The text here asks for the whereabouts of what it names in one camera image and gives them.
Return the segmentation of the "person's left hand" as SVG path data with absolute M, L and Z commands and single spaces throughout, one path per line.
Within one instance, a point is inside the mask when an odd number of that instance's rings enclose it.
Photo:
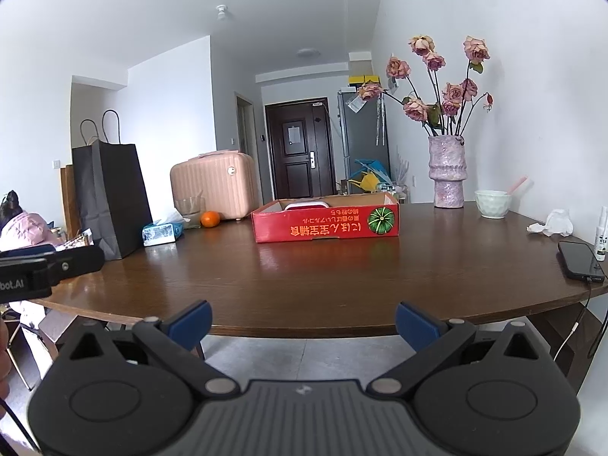
M 9 394 L 8 376 L 11 371 L 11 362 L 8 355 L 8 329 L 3 320 L 0 320 L 0 396 L 5 401 Z

